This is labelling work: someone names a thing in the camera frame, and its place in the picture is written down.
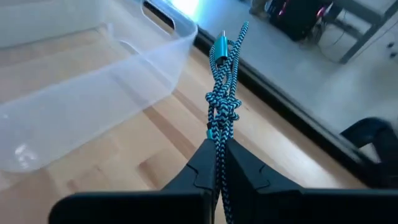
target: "translucent plastic container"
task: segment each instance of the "translucent plastic container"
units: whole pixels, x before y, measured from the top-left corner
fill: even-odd
[[[0,3],[1,170],[39,169],[171,94],[197,26],[147,2],[171,33],[137,0]]]

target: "blue and black braided cable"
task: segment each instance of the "blue and black braided cable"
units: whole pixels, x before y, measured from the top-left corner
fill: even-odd
[[[213,91],[206,94],[206,101],[209,102],[207,137],[213,139],[216,145],[216,199],[221,191],[228,224],[233,223],[233,214],[226,180],[226,142],[234,137],[233,121],[239,119],[234,111],[242,105],[242,102],[235,98],[235,94],[239,53],[247,31],[248,23],[245,22],[237,41],[228,40],[224,32],[221,33],[209,54],[215,85]]]

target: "floor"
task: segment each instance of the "floor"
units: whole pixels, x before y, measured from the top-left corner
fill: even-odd
[[[395,41],[398,26],[359,57],[340,65],[334,61],[354,44],[354,39],[344,34],[331,46],[342,34],[339,29],[328,28],[320,41],[320,52],[317,47],[292,42],[266,21],[250,15],[250,1],[191,0],[189,4],[185,0],[168,1],[215,37],[224,29],[228,37],[235,38],[243,22],[249,21],[241,57],[336,133],[368,116],[398,124],[398,76],[394,73],[398,61],[390,60],[386,49],[389,42]],[[385,11],[392,2],[361,1],[378,11]],[[349,13],[344,19],[366,29],[366,24]],[[374,38],[397,19],[395,15]]]

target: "wooden table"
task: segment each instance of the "wooden table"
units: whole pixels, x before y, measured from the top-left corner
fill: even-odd
[[[57,57],[57,52],[70,47],[71,42],[80,47],[96,44],[99,49],[112,49],[86,63],[81,61],[83,56],[95,55],[62,59],[70,61],[69,67],[63,69],[79,72],[82,68],[93,69],[108,63],[110,58],[119,57],[115,53],[118,51],[106,46],[103,38],[101,30],[96,29],[2,50],[0,65],[12,66],[28,60],[32,54]],[[57,78],[63,80],[63,75],[60,72]],[[36,84],[30,85],[34,89],[38,88]],[[178,87],[166,99],[47,167],[29,174],[0,172],[1,223],[46,223],[52,205],[75,192],[161,189],[205,138],[208,109],[205,94],[212,88],[208,57],[192,49]],[[243,106],[237,110],[241,119],[235,124],[235,138],[266,164],[304,187],[364,187],[242,85],[238,85],[237,98],[243,101]],[[220,206],[216,222],[224,223]]]

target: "braided cable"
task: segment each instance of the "braided cable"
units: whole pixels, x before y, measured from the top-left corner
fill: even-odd
[[[226,142],[234,137],[233,121],[239,119],[234,111],[242,105],[235,98],[236,83],[238,81],[239,53],[241,44],[248,31],[245,22],[239,33],[237,41],[228,40],[228,45],[233,48],[228,58],[218,65],[215,60],[215,46],[210,49],[210,68],[213,73],[215,85],[212,92],[206,94],[209,103],[208,128],[216,145],[216,203],[221,190],[226,222],[233,223],[232,208],[229,201],[228,185],[226,180]]]

